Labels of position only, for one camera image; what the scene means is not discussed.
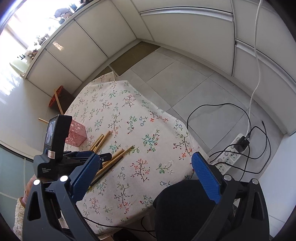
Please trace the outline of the person's left hand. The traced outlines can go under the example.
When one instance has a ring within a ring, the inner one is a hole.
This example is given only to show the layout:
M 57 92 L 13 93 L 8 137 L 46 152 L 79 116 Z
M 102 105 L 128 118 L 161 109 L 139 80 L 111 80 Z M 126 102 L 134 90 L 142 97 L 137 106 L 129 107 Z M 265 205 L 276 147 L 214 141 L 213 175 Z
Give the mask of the person's left hand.
M 26 204 L 27 204 L 27 200 L 28 200 L 28 197 L 29 197 L 29 193 L 30 193 L 30 190 L 32 188 L 32 185 L 34 183 L 34 181 L 36 180 L 36 175 L 33 175 L 29 182 L 27 183 L 26 187 L 25 187 L 25 191 L 24 191 L 24 194 L 23 194 L 23 197 L 20 198 L 20 203 L 23 207 L 26 207 Z

